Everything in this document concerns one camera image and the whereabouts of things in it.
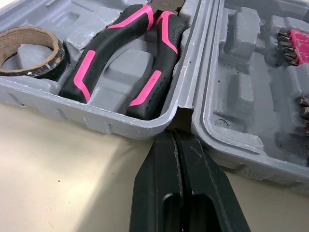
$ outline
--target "pink grip accent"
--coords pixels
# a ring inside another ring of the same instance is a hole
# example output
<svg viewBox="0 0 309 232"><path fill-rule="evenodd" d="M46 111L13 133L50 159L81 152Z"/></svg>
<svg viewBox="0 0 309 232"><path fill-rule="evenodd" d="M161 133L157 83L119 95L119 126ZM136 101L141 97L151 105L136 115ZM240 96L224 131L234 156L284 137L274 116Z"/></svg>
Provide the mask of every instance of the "pink grip accent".
<svg viewBox="0 0 309 232"><path fill-rule="evenodd" d="M140 105L144 103L146 98L148 97L149 93L151 90L154 88L156 82L160 78L162 72L159 70L154 71L154 74L150 77L149 81L145 85L145 87L141 90L140 94L137 96L136 99L134 99L129 106L134 106L134 105Z"/></svg>
<svg viewBox="0 0 309 232"><path fill-rule="evenodd" d="M84 94L84 97L86 99L86 102L88 102L90 100L90 93L89 90L87 89L86 85L83 83L83 79L90 67L90 64L93 60L93 58L95 57L96 52L89 50L81 64L81 66L79 67L75 77L74 77L74 84L76 85L76 87L78 87L82 93Z"/></svg>
<svg viewBox="0 0 309 232"><path fill-rule="evenodd" d="M298 65L309 63L309 35L294 29L289 30Z"/></svg>
<svg viewBox="0 0 309 232"><path fill-rule="evenodd" d="M150 30L151 27L154 24L154 13L153 13L153 10L152 10L150 5L143 5L143 7L140 10L136 11L129 18L125 19L121 23L111 25L108 28L123 28L123 27L129 25L130 23L132 23L134 20L141 17L144 13L146 13L148 15L148 28L147 28L147 30Z"/></svg>
<svg viewBox="0 0 309 232"><path fill-rule="evenodd" d="M169 16L172 14L174 15L173 12L164 11L158 18L157 24L160 22L160 20L162 20L162 41L171 49L173 49L178 55L177 48L169 41Z"/></svg>

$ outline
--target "gray plastic tool case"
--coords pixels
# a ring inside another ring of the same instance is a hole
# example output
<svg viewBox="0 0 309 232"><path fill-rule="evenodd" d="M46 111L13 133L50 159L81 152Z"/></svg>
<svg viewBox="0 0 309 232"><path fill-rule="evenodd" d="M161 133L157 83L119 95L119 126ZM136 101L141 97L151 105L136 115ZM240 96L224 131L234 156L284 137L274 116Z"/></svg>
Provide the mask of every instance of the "gray plastic tool case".
<svg viewBox="0 0 309 232"><path fill-rule="evenodd" d="M212 155L220 165L309 195L309 139L297 105L300 96L309 96L309 65L288 66L276 39L280 29L309 32L305 2L186 0L180 12L188 27L181 58L154 120L123 115L153 66L154 29L116 52L88 104L58 96L93 36L127 6L146 2L20 0L2 10L0 31L31 25L48 29L64 41L70 66L58 82L0 77L0 101L134 139L162 132L178 107L193 109L192 132L215 149ZM14 68L14 59L5 63L7 68Z"/></svg>

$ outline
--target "pliers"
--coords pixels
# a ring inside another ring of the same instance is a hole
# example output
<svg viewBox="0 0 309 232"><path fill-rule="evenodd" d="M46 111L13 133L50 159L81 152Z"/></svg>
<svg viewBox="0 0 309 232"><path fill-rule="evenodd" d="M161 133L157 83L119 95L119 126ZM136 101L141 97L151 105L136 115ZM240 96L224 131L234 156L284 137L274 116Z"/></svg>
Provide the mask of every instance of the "pliers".
<svg viewBox="0 0 309 232"><path fill-rule="evenodd" d="M157 58L148 82L129 104L126 115L150 120L169 86L185 24L177 16L185 0L152 0L127 7L84 50L60 96L88 103L104 67L117 49L150 30L157 19Z"/></svg>
<svg viewBox="0 0 309 232"><path fill-rule="evenodd" d="M129 232L250 232L223 170L192 134L159 134L135 177Z"/></svg>

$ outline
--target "beige table surface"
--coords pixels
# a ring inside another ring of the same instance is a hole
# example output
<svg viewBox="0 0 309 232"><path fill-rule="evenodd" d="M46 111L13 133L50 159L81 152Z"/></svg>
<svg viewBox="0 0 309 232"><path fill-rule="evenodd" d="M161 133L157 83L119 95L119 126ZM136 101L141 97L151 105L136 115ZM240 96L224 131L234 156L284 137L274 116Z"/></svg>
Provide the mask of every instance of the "beige table surface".
<svg viewBox="0 0 309 232"><path fill-rule="evenodd" d="M0 104L0 232L127 232L151 145ZM227 175L253 232L309 231L309 198Z"/></svg>

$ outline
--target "pink and black pliers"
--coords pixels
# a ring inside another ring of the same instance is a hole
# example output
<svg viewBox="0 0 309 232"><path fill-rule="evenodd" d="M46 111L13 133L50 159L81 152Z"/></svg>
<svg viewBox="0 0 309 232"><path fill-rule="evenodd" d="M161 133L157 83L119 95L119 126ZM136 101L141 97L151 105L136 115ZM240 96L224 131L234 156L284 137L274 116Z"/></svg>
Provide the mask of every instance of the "pink and black pliers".
<svg viewBox="0 0 309 232"><path fill-rule="evenodd" d="M87 103L117 49L150 30L157 19L157 58L148 82L129 104L126 115L150 120L167 89L178 58L185 24L177 16L185 0L152 0L127 7L86 47L60 96Z"/></svg>

